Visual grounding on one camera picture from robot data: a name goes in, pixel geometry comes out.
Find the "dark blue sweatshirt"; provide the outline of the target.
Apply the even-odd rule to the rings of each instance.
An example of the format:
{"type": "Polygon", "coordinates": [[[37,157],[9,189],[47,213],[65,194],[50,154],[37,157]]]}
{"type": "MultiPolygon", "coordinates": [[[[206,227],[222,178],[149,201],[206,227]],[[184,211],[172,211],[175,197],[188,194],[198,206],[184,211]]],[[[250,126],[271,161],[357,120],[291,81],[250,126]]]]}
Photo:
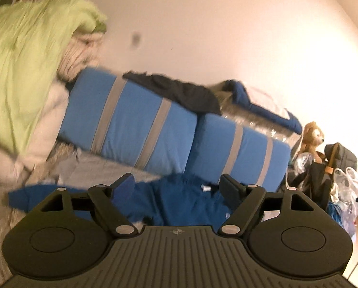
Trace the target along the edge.
{"type": "Polygon", "coordinates": [[[212,226],[217,231],[233,212],[217,185],[185,174],[148,182],[130,175],[110,201],[132,224],[149,226],[212,226]]]}

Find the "clear plastic bag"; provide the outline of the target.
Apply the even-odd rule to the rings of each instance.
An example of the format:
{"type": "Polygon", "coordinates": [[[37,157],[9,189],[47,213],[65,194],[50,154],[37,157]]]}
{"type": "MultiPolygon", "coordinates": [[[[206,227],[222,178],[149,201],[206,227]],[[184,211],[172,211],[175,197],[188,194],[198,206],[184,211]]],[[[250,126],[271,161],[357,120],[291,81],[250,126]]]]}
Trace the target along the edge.
{"type": "Polygon", "coordinates": [[[352,167],[333,171],[333,183],[330,191],[331,202],[339,211],[339,224],[356,242],[356,219],[358,217],[358,173],[352,167]]]}

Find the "white quilted comforter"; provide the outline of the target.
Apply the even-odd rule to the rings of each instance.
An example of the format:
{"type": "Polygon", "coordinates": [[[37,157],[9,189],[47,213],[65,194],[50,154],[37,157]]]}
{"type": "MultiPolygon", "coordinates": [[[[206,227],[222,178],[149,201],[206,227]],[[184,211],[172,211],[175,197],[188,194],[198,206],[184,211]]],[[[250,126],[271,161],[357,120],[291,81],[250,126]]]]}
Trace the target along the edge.
{"type": "Polygon", "coordinates": [[[65,84],[54,80],[27,151],[21,155],[11,155],[0,149],[1,184],[20,184],[29,177],[36,167],[46,162],[64,120],[68,96],[69,92],[65,84]]]}

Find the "brown teddy bear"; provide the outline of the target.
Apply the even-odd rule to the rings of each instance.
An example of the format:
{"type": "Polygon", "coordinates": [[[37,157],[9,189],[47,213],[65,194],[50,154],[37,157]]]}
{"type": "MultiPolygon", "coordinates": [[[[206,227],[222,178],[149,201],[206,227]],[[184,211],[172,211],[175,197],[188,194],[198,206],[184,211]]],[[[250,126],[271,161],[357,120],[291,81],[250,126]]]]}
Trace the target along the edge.
{"type": "Polygon", "coordinates": [[[317,163],[322,162],[322,158],[316,149],[324,142],[324,133],[318,127],[316,122],[309,122],[303,130],[302,144],[300,153],[310,153],[317,163]]]}

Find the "navy folded blanket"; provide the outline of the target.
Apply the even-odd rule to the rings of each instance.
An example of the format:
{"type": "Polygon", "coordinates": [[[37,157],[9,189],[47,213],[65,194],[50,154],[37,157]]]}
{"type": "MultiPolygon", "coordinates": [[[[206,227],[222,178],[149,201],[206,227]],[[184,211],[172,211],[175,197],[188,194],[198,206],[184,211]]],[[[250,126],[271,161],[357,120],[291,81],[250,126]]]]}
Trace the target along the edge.
{"type": "Polygon", "coordinates": [[[302,125],[298,118],[276,102],[267,92],[234,79],[226,80],[222,88],[223,91],[232,93],[234,105],[266,118],[298,135],[302,134],[302,125]]]}

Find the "right blue striped pillow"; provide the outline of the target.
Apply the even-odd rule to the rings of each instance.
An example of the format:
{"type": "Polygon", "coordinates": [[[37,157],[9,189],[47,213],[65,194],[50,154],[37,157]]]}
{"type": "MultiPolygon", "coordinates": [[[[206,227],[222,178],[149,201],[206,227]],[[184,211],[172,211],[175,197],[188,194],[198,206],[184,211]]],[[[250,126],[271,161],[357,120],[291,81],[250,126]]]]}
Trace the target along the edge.
{"type": "Polygon", "coordinates": [[[275,192],[290,158],[288,144],[232,120],[206,114],[198,119],[185,172],[217,184],[222,174],[275,192]]]}

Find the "blue striped pillow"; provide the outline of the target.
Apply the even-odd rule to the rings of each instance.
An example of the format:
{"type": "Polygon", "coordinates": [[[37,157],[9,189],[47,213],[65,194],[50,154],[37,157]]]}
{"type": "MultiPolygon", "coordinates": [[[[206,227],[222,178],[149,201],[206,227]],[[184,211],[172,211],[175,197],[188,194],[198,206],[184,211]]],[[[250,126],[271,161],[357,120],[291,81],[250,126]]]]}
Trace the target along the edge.
{"type": "Polygon", "coordinates": [[[222,174],[275,192],[290,158],[288,144],[232,120],[206,114],[198,119],[185,172],[217,184],[222,174]]]}
{"type": "Polygon", "coordinates": [[[197,117],[149,89],[100,69],[83,70],[59,137],[84,151],[158,175],[183,173],[197,117]]]}

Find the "left blue striped pillow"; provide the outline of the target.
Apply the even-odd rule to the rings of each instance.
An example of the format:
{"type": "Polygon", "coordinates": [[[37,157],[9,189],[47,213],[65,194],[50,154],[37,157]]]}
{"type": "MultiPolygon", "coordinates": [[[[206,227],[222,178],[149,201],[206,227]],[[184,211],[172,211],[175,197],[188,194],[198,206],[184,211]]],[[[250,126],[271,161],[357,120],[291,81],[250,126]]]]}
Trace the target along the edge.
{"type": "Polygon", "coordinates": [[[59,137],[84,151],[158,175],[183,173],[197,117],[149,89],[100,69],[83,70],[59,137]]]}

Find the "black garment on pillows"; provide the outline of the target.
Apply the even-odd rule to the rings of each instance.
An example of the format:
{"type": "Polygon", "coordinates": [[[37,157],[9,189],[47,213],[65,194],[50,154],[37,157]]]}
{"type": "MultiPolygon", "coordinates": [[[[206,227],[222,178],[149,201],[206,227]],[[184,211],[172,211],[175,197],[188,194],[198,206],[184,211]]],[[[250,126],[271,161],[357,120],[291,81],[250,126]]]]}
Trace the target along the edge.
{"type": "Polygon", "coordinates": [[[161,97],[176,102],[198,115],[212,113],[221,116],[217,97],[205,86],[185,83],[157,73],[127,72],[123,74],[123,78],[137,83],[161,97]]]}

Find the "beige knitted blanket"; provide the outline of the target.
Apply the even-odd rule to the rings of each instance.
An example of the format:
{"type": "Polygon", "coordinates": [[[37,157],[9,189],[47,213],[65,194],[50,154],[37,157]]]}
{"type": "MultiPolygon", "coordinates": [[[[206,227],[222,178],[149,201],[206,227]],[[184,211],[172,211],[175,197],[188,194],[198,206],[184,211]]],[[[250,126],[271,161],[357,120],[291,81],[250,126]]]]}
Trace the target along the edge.
{"type": "Polygon", "coordinates": [[[60,61],[58,78],[72,82],[86,67],[98,66],[103,36],[103,33],[74,33],[60,61]]]}

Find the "light green blanket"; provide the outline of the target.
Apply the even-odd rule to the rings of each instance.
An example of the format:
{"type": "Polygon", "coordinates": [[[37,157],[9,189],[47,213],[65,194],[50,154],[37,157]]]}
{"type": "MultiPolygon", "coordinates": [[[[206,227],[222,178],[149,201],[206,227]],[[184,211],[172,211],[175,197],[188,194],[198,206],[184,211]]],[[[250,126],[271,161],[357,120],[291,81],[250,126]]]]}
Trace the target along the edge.
{"type": "Polygon", "coordinates": [[[26,152],[53,77],[75,33],[104,32],[107,17],[89,0],[0,6],[0,147],[26,152]]]}

